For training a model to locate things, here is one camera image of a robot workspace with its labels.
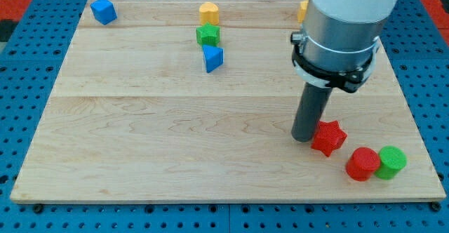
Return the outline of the yellow block behind arm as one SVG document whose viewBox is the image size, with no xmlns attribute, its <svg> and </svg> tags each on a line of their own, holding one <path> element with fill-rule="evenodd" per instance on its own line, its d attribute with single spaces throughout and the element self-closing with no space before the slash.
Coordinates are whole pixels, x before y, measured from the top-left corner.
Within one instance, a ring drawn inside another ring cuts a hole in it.
<svg viewBox="0 0 449 233">
<path fill-rule="evenodd" d="M 299 4 L 298 10 L 297 10 L 297 21 L 299 23 L 302 23 L 305 19 L 308 4 L 309 4 L 309 0 L 302 0 Z"/>
</svg>

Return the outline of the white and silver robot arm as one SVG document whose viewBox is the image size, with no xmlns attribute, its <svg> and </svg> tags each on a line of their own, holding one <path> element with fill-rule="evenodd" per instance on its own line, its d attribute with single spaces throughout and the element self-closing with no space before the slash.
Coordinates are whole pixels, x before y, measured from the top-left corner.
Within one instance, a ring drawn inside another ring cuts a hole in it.
<svg viewBox="0 0 449 233">
<path fill-rule="evenodd" d="M 330 72 L 368 61 L 397 0 L 309 0 L 302 28 L 304 58 Z"/>
</svg>

